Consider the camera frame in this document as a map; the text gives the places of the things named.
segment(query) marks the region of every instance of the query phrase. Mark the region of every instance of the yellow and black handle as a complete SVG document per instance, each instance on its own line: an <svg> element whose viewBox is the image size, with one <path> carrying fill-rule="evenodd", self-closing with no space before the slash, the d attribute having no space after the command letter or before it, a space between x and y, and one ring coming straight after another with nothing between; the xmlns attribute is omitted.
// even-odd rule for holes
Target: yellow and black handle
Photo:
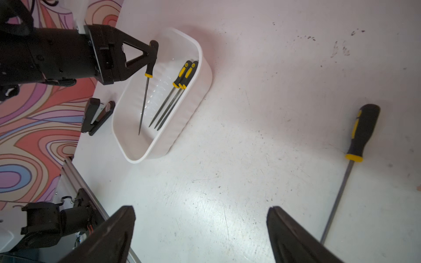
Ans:
<svg viewBox="0 0 421 263"><path fill-rule="evenodd" d="M362 152L373 134L379 114L380 107L375 104L366 104L360 108L352 130L351 146L345 156L348 160L362 162Z"/></svg>
<svg viewBox="0 0 421 263"><path fill-rule="evenodd" d="M158 42L157 41L151 40L151 42L149 42L149 45L156 50L156 53L158 53L158 47L159 47L159 45L158 45ZM152 72L154 70L155 62L156 62L156 59L153 62L149 63L146 66L146 73L145 73L145 76L146 77L148 77L148 78L152 78L153 77L152 76L153 75Z"/></svg>
<svg viewBox="0 0 421 263"><path fill-rule="evenodd" d="M180 73L177 76L177 79L173 82L173 86L175 88L179 88L179 84L180 84L181 80L184 78L188 68L191 67L191 65L192 65L192 62L190 60L187 60L186 63L184 63L183 68L180 70Z"/></svg>
<svg viewBox="0 0 421 263"><path fill-rule="evenodd" d="M193 76L196 73L198 65L199 65L199 61L196 60L195 62L193 62L193 64L187 70L186 75L181 80L181 83L179 84L180 88L182 88L183 90L187 88L187 85L190 83L190 80L192 80Z"/></svg>

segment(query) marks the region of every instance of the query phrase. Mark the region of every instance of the white table surface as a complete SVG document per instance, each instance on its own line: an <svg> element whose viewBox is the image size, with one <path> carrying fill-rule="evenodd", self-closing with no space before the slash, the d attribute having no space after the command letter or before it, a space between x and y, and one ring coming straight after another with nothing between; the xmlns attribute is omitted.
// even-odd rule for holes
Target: white table surface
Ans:
<svg viewBox="0 0 421 263"><path fill-rule="evenodd" d="M130 164L109 119L81 135L74 165L109 214L134 206L143 263L273 262L268 208L319 239L355 116L375 103L326 246L349 263L419 262L420 14L415 0L125 0L119 29L187 33L213 83L166 156ZM125 84L94 97L117 101Z"/></svg>

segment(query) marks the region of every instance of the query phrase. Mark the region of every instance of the white plastic bin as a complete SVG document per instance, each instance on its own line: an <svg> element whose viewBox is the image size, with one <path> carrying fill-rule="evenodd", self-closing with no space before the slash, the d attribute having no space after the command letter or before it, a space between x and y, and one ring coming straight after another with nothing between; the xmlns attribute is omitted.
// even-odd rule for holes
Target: white plastic bin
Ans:
<svg viewBox="0 0 421 263"><path fill-rule="evenodd" d="M202 48L196 40L174 28L164 30L154 40L159 43L158 58L153 78L149 80L140 135L138 135L138 131L145 92L146 77L144 73L146 67L131 77L112 115L115 138L124 157L131 163L164 156L199 106L212 83L211 68L203 57ZM151 127L148 127L173 88L172 83L187 60L199 61L196 74L161 129L157 131L154 126L166 106Z"/></svg>

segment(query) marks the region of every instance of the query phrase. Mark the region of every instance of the black stapler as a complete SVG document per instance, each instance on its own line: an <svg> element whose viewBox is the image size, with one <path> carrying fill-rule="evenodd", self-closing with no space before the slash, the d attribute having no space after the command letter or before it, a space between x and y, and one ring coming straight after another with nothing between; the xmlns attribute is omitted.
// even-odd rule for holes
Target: black stapler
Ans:
<svg viewBox="0 0 421 263"><path fill-rule="evenodd" d="M85 107L81 132L89 132L90 136L94 135L99 127L111 116L114 107L114 101L109 101L104 105L99 98L90 98Z"/></svg>

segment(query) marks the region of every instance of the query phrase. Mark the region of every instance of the swirl pattern fabric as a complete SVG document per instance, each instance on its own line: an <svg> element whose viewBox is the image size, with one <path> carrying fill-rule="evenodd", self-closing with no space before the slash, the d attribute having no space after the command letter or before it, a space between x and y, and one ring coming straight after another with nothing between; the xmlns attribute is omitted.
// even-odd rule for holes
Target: swirl pattern fabric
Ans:
<svg viewBox="0 0 421 263"><path fill-rule="evenodd" d="M32 0L22 0L30 9ZM92 0L85 22L115 26L123 0ZM72 13L35 0L34 26L72 29ZM19 23L17 18L9 20ZM96 79L72 87L23 84L0 104L0 210L51 201L65 157L74 154Z"/></svg>

